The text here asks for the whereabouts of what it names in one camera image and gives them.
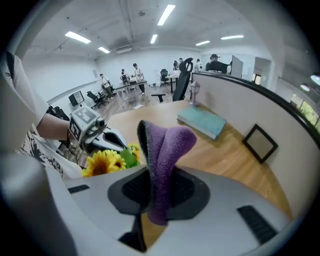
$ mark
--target black slot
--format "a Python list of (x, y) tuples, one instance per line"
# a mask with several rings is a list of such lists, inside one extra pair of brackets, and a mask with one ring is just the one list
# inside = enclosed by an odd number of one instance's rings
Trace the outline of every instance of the black slot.
[(268, 242), (277, 234), (277, 231), (251, 205), (245, 205), (236, 210), (261, 245)]
[(77, 193), (87, 189), (90, 189), (90, 187), (87, 185), (80, 185), (80, 186), (74, 186), (74, 187), (68, 188), (70, 194)]

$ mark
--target white robotic hand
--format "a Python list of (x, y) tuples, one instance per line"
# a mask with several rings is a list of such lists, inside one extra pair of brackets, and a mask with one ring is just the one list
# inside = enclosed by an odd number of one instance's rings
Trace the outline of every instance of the white robotic hand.
[(107, 127), (101, 115), (86, 105), (71, 113), (69, 131), (88, 154), (97, 150), (120, 152), (128, 148), (120, 132)]

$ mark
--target white cubicle partition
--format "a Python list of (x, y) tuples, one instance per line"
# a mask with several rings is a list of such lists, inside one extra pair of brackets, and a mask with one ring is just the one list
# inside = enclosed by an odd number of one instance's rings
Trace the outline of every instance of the white cubicle partition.
[(201, 73), (193, 74), (192, 80), (201, 85), (196, 100), (225, 118), (243, 136), (258, 124), (275, 140), (278, 149), (266, 162), (282, 186), (293, 217), (303, 214), (320, 180), (320, 151), (303, 125), (251, 85)]

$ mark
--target green leaf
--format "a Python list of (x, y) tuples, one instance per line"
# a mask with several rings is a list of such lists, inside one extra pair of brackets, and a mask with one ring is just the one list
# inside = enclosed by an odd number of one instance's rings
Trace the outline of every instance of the green leaf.
[(133, 166), (136, 166), (137, 164), (137, 158), (130, 153), (128, 149), (124, 149), (120, 152), (120, 156), (124, 159), (125, 161), (125, 168), (129, 169)]

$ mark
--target black frame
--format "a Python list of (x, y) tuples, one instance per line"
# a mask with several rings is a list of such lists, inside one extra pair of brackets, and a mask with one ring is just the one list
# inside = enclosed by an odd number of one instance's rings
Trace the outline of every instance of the black frame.
[[(248, 139), (251, 137), (251, 135), (258, 130), (260, 133), (262, 133), (262, 135), (272, 144), (272, 148), (271, 150), (263, 157), (261, 158), (256, 151), (250, 146), (250, 144), (248, 144)], [(243, 144), (250, 150), (250, 152), (254, 155), (254, 157), (259, 161), (260, 164), (262, 164), (264, 161), (266, 161), (273, 152), (276, 151), (276, 149), (278, 148), (278, 144), (257, 124), (255, 124), (253, 126), (253, 128), (251, 129), (251, 131), (248, 133), (247, 136), (245, 136), (245, 138), (243, 139)]]

